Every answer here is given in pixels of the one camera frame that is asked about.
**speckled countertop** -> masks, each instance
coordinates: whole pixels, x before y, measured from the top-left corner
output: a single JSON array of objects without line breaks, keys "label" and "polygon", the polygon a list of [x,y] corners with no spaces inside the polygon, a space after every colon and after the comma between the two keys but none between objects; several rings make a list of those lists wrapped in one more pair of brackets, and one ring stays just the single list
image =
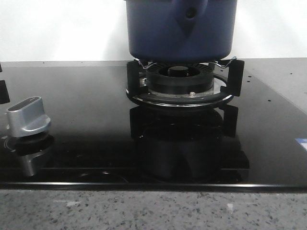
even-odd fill
[{"label": "speckled countertop", "polygon": [[305,194],[0,190],[0,229],[307,229]]}]

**silver knob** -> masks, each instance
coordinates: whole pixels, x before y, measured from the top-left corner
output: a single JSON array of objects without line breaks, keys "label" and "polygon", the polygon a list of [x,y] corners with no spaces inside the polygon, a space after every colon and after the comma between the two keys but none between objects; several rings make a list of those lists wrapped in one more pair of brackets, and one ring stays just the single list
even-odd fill
[{"label": "silver knob", "polygon": [[6,111],[12,137],[25,137],[46,131],[50,118],[45,114],[41,97],[30,97]]}]

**gas burner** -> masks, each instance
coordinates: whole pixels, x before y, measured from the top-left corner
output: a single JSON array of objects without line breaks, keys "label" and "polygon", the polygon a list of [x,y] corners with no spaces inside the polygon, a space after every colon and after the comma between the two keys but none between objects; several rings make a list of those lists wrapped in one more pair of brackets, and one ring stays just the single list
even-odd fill
[{"label": "gas burner", "polygon": [[164,107],[218,107],[239,96],[244,61],[223,60],[228,78],[215,74],[214,64],[127,63],[127,96],[136,104]]}]

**metal clip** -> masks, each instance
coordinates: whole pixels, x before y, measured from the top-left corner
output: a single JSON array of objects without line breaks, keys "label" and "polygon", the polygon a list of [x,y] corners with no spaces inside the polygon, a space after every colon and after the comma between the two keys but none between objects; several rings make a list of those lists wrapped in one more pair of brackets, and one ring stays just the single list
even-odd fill
[{"label": "metal clip", "polygon": [[155,62],[155,63],[149,64],[148,66],[144,66],[144,65],[142,64],[141,60],[139,60],[139,59],[137,59],[137,58],[135,58],[134,60],[136,60],[136,61],[139,63],[139,65],[142,66],[143,69],[148,69],[148,68],[150,68],[151,66],[153,66],[154,64],[157,64],[157,63]]},{"label": "metal clip", "polygon": [[225,69],[225,68],[227,68],[227,67],[231,64],[231,62],[234,61],[234,60],[236,60],[236,57],[233,57],[232,59],[230,59],[229,62],[228,62],[226,65],[224,65],[224,66],[221,65],[221,64],[219,64],[218,62],[209,62],[209,63],[215,64],[216,66],[218,66],[218,67],[220,67],[220,68],[222,68],[222,69]]}]

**gas stove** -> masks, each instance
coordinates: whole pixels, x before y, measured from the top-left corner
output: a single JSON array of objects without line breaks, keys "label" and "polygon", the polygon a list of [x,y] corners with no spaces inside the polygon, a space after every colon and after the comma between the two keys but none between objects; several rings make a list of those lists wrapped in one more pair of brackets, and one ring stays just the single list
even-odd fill
[{"label": "gas stove", "polygon": [[[214,77],[199,91],[197,86],[169,92],[155,85],[156,91],[146,92],[148,76],[138,69],[143,89],[129,95],[126,62],[37,64],[4,65],[0,74],[11,99],[0,105],[1,188],[307,190],[307,150],[301,145],[307,115],[257,76],[242,73],[240,97],[204,106],[197,98],[227,88],[223,78],[230,70],[215,68],[221,82]],[[187,70],[171,67],[179,75]],[[151,81],[163,68],[152,66]],[[208,66],[197,68],[208,74]],[[209,87],[212,82],[218,87]],[[172,106],[174,93],[193,106]],[[168,102],[157,101],[165,94]],[[42,98],[51,125],[28,137],[10,137],[6,110],[29,97]]]}]

